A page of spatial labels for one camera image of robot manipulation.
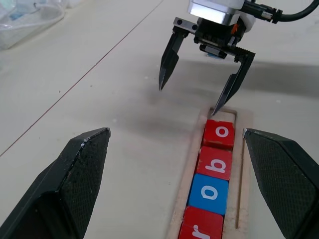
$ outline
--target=table surface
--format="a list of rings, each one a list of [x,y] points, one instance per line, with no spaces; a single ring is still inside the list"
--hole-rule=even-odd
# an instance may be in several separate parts
[[[286,12],[299,0],[266,0]],[[0,52],[0,223],[68,140],[110,127],[99,197],[85,238],[165,236],[199,111],[214,105],[232,59],[206,57],[189,37],[163,92],[161,55],[186,0],[87,0],[41,34]],[[257,21],[241,47],[257,53],[229,107],[260,130],[318,157],[317,13],[295,23]],[[282,239],[252,177],[249,238]]]

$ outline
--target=wooden block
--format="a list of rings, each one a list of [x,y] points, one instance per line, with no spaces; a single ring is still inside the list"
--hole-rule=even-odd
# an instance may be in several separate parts
[[[234,147],[235,129],[233,122],[208,120],[205,127],[203,145],[208,147]]]
[[[187,207],[179,239],[221,239],[223,221],[221,215]]]
[[[228,182],[195,174],[188,204],[212,213],[225,215]]]
[[[229,181],[232,157],[230,151],[204,146],[200,150],[196,173]]]

